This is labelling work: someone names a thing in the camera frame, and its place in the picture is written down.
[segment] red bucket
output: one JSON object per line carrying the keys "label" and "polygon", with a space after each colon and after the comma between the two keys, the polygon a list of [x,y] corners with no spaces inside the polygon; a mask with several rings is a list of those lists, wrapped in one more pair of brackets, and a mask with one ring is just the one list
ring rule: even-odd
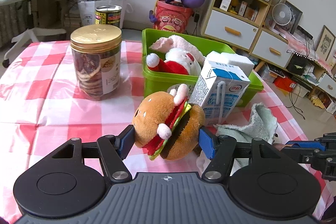
{"label": "red bucket", "polygon": [[193,10],[182,7],[180,2],[173,1],[173,3],[176,5],[167,4],[165,0],[157,1],[155,14],[157,22],[154,23],[154,29],[184,33]]}

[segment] orange drawer handle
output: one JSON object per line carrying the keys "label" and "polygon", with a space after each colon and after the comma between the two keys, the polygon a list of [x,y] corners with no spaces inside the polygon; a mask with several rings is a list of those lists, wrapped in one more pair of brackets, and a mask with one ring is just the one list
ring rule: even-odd
{"label": "orange drawer handle", "polygon": [[229,28],[229,27],[225,27],[224,28],[227,32],[229,32],[229,33],[231,33],[231,34],[233,34],[233,35],[236,35],[236,36],[241,36],[242,34],[241,34],[241,32],[238,32],[238,31],[236,31],[236,30],[233,30],[233,29],[231,29],[231,28]]}
{"label": "orange drawer handle", "polygon": [[281,56],[281,52],[279,52],[279,51],[277,51],[277,50],[275,50],[275,49],[273,49],[273,48],[269,48],[269,51],[271,52],[271,53],[273,53],[273,54],[275,54],[275,55],[279,55],[279,56]]}

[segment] gray towel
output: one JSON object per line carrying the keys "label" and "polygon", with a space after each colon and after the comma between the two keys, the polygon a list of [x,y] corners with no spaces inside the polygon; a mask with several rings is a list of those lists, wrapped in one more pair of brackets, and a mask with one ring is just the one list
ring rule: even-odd
{"label": "gray towel", "polygon": [[[247,126],[239,127],[233,124],[218,124],[215,126],[215,128],[217,128],[216,136],[228,135],[234,137],[237,142],[245,143],[251,143],[253,138],[262,138],[269,144],[273,143],[277,127],[277,119],[273,116],[271,110],[265,107],[263,103],[252,105],[251,116]],[[209,165],[210,160],[206,158],[202,151],[196,163],[200,173],[203,173]],[[235,160],[231,174],[246,165],[248,165],[248,159]]]}

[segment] tin can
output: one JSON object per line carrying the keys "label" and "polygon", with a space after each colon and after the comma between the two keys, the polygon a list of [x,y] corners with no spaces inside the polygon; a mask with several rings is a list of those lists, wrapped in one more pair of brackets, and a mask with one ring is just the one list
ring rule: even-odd
{"label": "tin can", "polygon": [[70,39],[80,90],[92,100],[110,98],[120,82],[121,30],[87,25],[75,30]]}
{"label": "tin can", "polygon": [[120,27],[121,7],[117,5],[99,6],[96,8],[96,24],[107,24]]}

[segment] red box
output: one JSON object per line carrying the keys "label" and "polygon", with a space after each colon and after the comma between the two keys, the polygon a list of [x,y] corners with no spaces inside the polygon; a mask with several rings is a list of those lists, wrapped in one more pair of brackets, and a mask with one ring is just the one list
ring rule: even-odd
{"label": "red box", "polygon": [[287,76],[285,76],[285,78],[278,76],[275,79],[274,84],[276,87],[288,92],[291,92],[296,86],[296,83],[293,80],[290,80]]}

